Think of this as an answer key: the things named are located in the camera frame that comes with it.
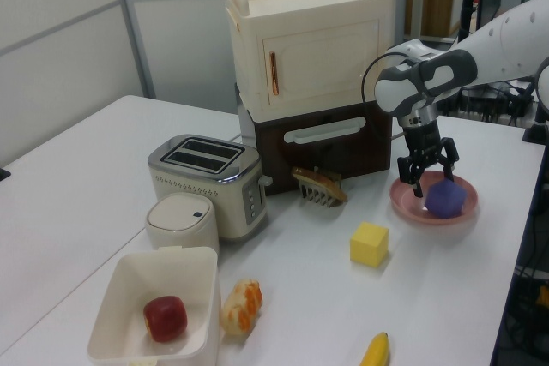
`small white container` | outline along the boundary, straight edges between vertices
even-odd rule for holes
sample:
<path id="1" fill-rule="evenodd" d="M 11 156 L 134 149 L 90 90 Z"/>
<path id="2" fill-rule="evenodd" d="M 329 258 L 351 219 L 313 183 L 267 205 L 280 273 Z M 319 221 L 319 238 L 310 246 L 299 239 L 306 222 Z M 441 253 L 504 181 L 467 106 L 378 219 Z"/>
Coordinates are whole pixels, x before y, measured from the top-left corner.
<path id="1" fill-rule="evenodd" d="M 185 332 L 154 342 L 144 306 L 177 296 L 187 311 Z M 217 254 L 211 248 L 164 248 L 126 255 L 106 289 L 87 354 L 98 365 L 215 366 L 220 338 Z"/>
<path id="2" fill-rule="evenodd" d="M 163 197 L 148 212 L 145 227 L 156 249 L 208 246 L 220 252 L 214 204 L 205 196 L 173 193 Z"/>

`banana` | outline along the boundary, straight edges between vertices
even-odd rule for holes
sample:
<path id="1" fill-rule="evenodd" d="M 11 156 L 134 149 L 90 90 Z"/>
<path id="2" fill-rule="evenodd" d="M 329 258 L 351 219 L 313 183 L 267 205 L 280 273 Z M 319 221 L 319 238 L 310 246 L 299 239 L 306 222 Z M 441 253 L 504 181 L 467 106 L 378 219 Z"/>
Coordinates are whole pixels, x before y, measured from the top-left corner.
<path id="1" fill-rule="evenodd" d="M 380 333 L 371 340 L 360 366 L 386 366 L 389 360 L 389 336 Z"/>

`red apple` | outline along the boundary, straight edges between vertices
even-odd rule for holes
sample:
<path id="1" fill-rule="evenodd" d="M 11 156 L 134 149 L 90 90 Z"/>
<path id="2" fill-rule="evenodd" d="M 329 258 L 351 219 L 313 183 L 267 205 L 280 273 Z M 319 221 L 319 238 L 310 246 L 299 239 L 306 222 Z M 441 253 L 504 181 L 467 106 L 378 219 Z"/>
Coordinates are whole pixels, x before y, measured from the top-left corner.
<path id="1" fill-rule="evenodd" d="M 177 296 L 162 296 L 143 308 L 148 335 L 155 342 L 168 342 L 187 328 L 187 311 Z"/>

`drawer handle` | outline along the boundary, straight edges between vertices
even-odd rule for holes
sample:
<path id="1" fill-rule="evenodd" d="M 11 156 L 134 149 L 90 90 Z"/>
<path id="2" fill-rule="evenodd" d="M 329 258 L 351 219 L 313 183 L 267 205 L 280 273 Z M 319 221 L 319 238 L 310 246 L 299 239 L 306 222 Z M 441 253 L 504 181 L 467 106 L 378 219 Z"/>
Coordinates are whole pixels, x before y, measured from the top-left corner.
<path id="1" fill-rule="evenodd" d="M 278 96 L 278 75 L 276 73 L 276 55 L 273 51 L 268 53 L 271 60 L 271 78 L 273 79 L 273 95 Z"/>
<path id="2" fill-rule="evenodd" d="M 360 132 L 360 129 L 364 128 L 365 125 L 366 119 L 363 117 L 320 124 L 318 126 L 313 126 L 312 128 L 304 128 L 286 132 L 284 134 L 284 141 L 286 143 L 297 143 L 298 145 L 304 145 L 315 141 L 323 141 L 325 139 L 352 135 Z"/>

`white wall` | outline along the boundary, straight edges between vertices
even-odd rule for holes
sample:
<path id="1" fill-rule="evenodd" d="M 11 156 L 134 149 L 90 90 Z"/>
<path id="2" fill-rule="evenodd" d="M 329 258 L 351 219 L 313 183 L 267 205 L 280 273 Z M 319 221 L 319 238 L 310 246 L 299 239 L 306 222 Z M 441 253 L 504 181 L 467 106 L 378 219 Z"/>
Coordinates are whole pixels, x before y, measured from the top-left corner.
<path id="1" fill-rule="evenodd" d="M 224 0 L 133 0 L 158 99 L 236 113 Z"/>
<path id="2" fill-rule="evenodd" d="M 119 0 L 0 0 L 0 28 L 0 167 L 142 94 Z"/>
<path id="3" fill-rule="evenodd" d="M 0 167 L 142 95 L 140 75 L 157 99 L 236 112 L 224 0 L 129 0 L 123 11 L 120 0 L 0 0 Z"/>

